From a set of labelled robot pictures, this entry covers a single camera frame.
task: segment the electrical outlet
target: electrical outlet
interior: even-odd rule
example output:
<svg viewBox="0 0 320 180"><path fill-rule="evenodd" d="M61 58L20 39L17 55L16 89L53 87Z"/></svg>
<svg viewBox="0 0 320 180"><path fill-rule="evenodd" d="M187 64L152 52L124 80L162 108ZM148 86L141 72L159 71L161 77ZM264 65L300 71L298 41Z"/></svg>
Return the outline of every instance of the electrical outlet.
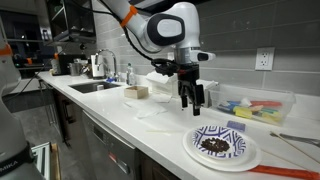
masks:
<svg viewBox="0 0 320 180"><path fill-rule="evenodd" d="M255 70L272 70L274 47L258 48Z"/></svg>

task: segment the food on plate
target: food on plate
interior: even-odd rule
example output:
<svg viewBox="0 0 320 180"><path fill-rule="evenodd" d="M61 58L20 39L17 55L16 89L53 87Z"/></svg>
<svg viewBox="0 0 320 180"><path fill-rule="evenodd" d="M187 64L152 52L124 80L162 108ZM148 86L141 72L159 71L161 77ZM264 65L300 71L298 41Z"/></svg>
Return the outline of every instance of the food on plate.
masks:
<svg viewBox="0 0 320 180"><path fill-rule="evenodd" d="M205 149L213 152L223 152L227 151L230 146L225 140L221 140L218 138L208 138L204 141L202 141L201 146L204 147Z"/></svg>

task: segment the bottle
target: bottle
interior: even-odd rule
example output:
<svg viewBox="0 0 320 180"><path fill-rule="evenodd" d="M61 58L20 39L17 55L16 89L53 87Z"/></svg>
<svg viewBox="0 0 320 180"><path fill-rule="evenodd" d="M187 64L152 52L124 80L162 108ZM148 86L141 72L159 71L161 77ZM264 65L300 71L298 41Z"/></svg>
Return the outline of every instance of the bottle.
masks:
<svg viewBox="0 0 320 180"><path fill-rule="evenodd" d="M135 78L135 74L133 72L131 63L128 63L128 67L127 67L127 84L130 86L133 86L136 84L136 78Z"/></svg>

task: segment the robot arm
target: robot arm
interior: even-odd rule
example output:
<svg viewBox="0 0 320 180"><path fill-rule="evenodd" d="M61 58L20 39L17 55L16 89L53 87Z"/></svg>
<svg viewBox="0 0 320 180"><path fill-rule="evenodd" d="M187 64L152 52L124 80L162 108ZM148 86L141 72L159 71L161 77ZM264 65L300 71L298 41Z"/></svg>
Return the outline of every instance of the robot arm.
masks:
<svg viewBox="0 0 320 180"><path fill-rule="evenodd" d="M200 51L199 17L195 6L186 2L177 3L169 10L144 20L127 0L100 2L119 17L121 26L126 26L136 36L145 51L157 53L175 45L174 61L154 59L151 64L163 75L178 74L182 107L188 106L189 98L193 103L193 114L199 115L204 93L203 86L196 84L199 79L197 62L212 60L215 55Z"/></svg>

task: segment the ceiling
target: ceiling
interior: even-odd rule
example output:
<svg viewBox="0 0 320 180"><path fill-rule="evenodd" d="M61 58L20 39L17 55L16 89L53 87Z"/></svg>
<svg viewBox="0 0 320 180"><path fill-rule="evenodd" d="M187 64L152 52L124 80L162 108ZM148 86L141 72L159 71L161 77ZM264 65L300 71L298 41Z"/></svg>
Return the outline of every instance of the ceiling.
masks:
<svg viewBox="0 0 320 180"><path fill-rule="evenodd" d="M27 14L36 14L35 0L0 0L0 9Z"/></svg>

